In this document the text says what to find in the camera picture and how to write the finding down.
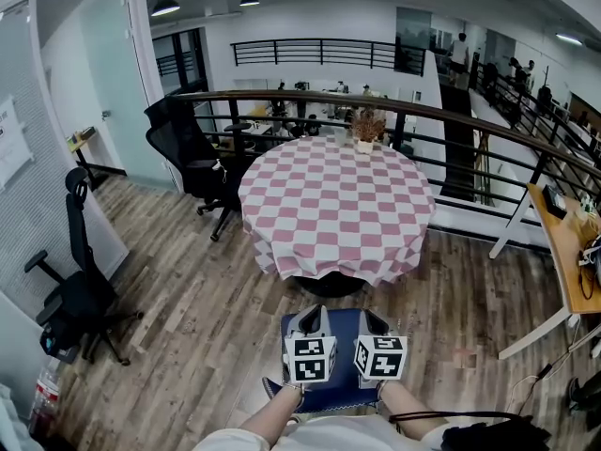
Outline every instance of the wooden desk surface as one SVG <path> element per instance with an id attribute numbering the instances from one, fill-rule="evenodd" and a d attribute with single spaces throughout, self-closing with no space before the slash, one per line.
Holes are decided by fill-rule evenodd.
<path id="1" fill-rule="evenodd" d="M 69 139 L 67 141 L 67 147 L 69 148 L 69 152 L 74 154 L 75 152 L 77 152 L 80 148 L 82 148 L 85 144 L 87 144 L 87 142 L 94 137 L 97 134 L 97 132 L 92 132 L 92 134 L 87 137 L 85 140 L 80 140 L 77 144 L 73 144 L 71 142 L 71 140 Z"/>
<path id="2" fill-rule="evenodd" d="M 565 197 L 568 213 L 561 220 L 547 212 L 547 204 L 540 187 L 528 184 L 528 191 L 532 205 L 540 215 L 541 224 L 547 234 L 557 276 L 565 294 L 568 309 L 574 314 L 601 313 L 601 286 L 594 284 L 593 296 L 587 301 L 584 299 L 578 283 L 578 253 L 586 244 L 586 238 L 582 237 L 578 230 L 579 220 L 576 216 L 576 210 L 580 204 L 575 199 Z M 598 217 L 597 223 L 601 225 L 601 219 Z M 593 283 L 588 281 L 583 273 L 582 287 L 587 295 L 591 293 L 592 285 Z"/>

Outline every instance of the checkered tablecloth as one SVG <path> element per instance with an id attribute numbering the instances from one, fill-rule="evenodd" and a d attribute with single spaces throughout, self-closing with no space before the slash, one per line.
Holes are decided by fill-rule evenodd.
<path id="1" fill-rule="evenodd" d="M 283 279 L 332 271 L 372 286 L 420 262 L 434 211 L 425 175 L 405 156 L 371 155 L 333 137 L 286 142 L 259 157 L 239 188 L 256 261 Z"/>

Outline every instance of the white board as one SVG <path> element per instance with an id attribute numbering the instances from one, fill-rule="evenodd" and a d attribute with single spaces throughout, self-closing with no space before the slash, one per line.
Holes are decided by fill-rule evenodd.
<path id="1" fill-rule="evenodd" d="M 12 99 L 0 104 L 0 192 L 7 182 L 34 156 L 23 137 Z"/>

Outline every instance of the glass door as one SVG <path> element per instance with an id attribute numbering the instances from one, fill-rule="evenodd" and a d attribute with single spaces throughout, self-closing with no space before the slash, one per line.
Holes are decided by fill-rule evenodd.
<path id="1" fill-rule="evenodd" d="M 163 157 L 146 141 L 148 107 L 131 36 L 127 0 L 87 0 L 81 30 L 102 116 L 128 177 L 174 189 Z"/>

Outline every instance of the mesh office chair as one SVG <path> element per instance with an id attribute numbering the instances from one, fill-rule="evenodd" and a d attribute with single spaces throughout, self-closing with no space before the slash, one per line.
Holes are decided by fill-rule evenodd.
<path id="1" fill-rule="evenodd" d="M 179 171 L 184 192 L 205 200 L 206 205 L 198 207 L 198 214 L 223 208 L 210 236 L 212 241 L 218 241 L 228 214 L 241 209 L 238 189 L 250 163 L 244 158 L 220 159 L 198 126 L 190 103 L 163 99 L 148 107 L 145 114 L 152 126 L 146 133 L 148 143 Z M 251 124 L 237 124 L 225 131 L 233 132 L 236 141 L 250 127 Z M 223 168 L 218 168 L 218 159 Z"/>
<path id="2" fill-rule="evenodd" d="M 81 270 L 63 279 L 45 262 L 44 259 L 48 256 L 45 250 L 33 256 L 24 267 L 25 272 L 30 272 L 38 266 L 58 283 L 44 300 L 44 309 L 36 317 L 36 322 L 44 327 L 40 344 L 47 354 L 57 356 L 61 350 L 77 346 L 87 334 L 84 359 L 90 363 L 94 362 L 94 352 L 102 340 L 108 344 L 119 363 L 129 365 L 129 359 L 119 356 L 109 333 L 119 322 L 131 318 L 141 319 L 144 314 L 107 314 L 116 299 L 116 293 L 96 266 L 92 248 L 87 242 L 83 214 L 87 196 L 86 177 L 87 172 L 79 167 L 71 170 L 65 178 L 65 185 L 69 191 L 66 204 L 71 255 Z"/>

